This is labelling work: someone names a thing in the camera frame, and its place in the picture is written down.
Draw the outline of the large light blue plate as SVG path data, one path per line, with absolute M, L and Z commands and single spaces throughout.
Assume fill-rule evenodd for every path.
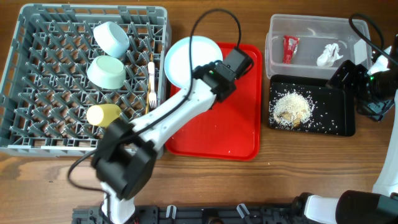
M 168 51 L 164 60 L 165 75 L 178 88 L 189 87 L 190 64 L 188 57 L 190 38 L 186 37 L 176 42 Z M 220 47 L 213 40 L 195 35 L 192 41 L 193 68 L 210 62 L 222 60 Z

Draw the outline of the white plastic fork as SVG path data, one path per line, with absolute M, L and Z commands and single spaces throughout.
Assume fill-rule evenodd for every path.
M 148 63 L 149 72 L 149 104 L 152 109 L 157 107 L 157 94 L 155 92 L 155 63 Z

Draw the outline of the rice food scraps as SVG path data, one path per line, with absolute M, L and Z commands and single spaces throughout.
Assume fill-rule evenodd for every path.
M 295 91 L 277 93 L 271 103 L 271 118 L 281 128 L 294 129 L 311 121 L 315 103 L 311 96 Z

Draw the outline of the single wooden chopstick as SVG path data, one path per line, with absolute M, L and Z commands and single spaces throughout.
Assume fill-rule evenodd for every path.
M 153 53 L 150 53 L 149 59 L 150 59 L 150 62 L 153 61 Z M 149 93 L 150 93 L 150 81 L 149 81 L 149 78 L 148 78 L 145 114 L 147 114 L 149 112 L 149 108 L 150 108 L 150 106 L 149 106 Z

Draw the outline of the green saucer bowl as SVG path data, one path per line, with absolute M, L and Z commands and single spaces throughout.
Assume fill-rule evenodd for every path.
M 94 58 L 88 67 L 87 76 L 96 86 L 115 90 L 124 85 L 126 70 L 124 64 L 117 58 L 100 55 Z

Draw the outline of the small light blue bowl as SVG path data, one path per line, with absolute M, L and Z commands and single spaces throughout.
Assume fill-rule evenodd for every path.
M 105 22 L 93 29 L 95 41 L 109 56 L 122 57 L 129 48 L 129 39 L 125 31 L 115 22 Z

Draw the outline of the yellow plastic cup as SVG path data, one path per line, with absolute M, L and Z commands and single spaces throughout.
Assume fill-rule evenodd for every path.
M 91 125 L 106 128 L 119 118 L 121 112 L 121 108 L 115 104 L 93 105 L 86 111 L 86 118 Z

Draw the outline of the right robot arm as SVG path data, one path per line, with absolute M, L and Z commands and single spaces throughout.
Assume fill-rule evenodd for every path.
M 365 158 L 367 165 L 383 168 L 374 185 L 362 189 L 347 188 L 346 180 L 325 179 L 319 184 L 324 191 L 341 187 L 330 197 L 302 193 L 292 202 L 292 223 L 397 223 L 397 120 L 390 122 L 391 131 L 368 126 L 364 136 L 356 140 L 338 138 L 333 141 L 301 141 L 300 150 L 308 150 L 317 169 L 330 165 L 321 156 L 337 153 L 334 165 Z

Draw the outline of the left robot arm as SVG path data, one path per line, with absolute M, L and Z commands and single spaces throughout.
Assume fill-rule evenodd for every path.
M 190 84 L 150 113 L 130 123 L 112 121 L 94 153 L 91 166 L 108 194 L 101 207 L 110 223 L 126 223 L 134 214 L 134 197 L 149 181 L 160 148 L 182 126 L 221 103 L 236 89 L 235 80 L 254 66 L 238 47 L 222 61 L 191 71 Z

